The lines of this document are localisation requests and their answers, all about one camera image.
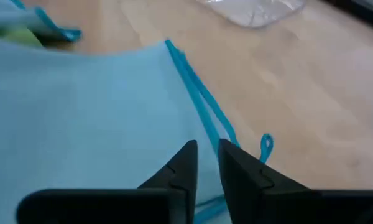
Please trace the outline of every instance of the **wooden surface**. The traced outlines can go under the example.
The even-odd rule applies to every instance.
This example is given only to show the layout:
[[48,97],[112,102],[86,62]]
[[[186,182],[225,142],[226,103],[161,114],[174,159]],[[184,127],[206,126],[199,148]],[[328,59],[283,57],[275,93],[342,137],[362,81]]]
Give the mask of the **wooden surface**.
[[373,29],[325,3],[265,29],[238,27],[195,0],[27,0],[77,26],[67,50],[121,52],[171,38],[259,155],[319,188],[373,189]]

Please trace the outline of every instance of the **wooden table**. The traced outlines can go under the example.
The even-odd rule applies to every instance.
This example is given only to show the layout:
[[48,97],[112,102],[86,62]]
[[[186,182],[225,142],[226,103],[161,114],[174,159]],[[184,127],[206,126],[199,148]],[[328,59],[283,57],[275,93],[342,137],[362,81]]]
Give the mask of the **wooden table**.
[[236,26],[196,0],[27,0],[77,26],[68,50],[121,52],[171,38],[216,97],[242,147],[318,188],[373,189],[373,29],[331,6],[264,29]]

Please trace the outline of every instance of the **blue cord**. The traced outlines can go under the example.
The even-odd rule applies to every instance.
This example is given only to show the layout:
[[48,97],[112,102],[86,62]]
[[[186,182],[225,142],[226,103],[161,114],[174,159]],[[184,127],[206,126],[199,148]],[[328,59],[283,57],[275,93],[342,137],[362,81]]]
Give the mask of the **blue cord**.
[[[272,149],[274,148],[274,139],[270,134],[264,134],[261,138],[260,143],[261,148],[261,155],[260,161],[266,163],[269,156],[271,155]],[[224,196],[222,196],[222,200],[218,202],[216,205],[211,206],[210,208],[206,208],[195,215],[193,220],[194,224],[201,224],[221,213],[223,213],[227,209],[226,202]]]

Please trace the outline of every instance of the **clear plastic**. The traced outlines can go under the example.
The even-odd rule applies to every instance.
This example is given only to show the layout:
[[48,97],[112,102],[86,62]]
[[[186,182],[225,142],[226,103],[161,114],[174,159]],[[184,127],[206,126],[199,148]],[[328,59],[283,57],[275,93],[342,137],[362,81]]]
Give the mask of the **clear plastic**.
[[198,0],[244,27],[259,28],[299,9],[306,0]]

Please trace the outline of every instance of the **light blue cloth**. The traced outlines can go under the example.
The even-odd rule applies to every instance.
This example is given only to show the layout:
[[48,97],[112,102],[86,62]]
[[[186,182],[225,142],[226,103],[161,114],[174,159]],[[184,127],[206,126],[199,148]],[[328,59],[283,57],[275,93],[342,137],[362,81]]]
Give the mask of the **light blue cloth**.
[[211,110],[211,127],[198,113],[206,95],[192,97],[169,44],[98,56],[0,40],[0,224],[36,190],[135,188],[191,139],[196,202],[223,194],[206,130],[228,135]]
[[20,0],[0,0],[0,29],[27,27],[32,32],[54,39],[76,41],[81,30],[55,25],[40,7],[27,9]]

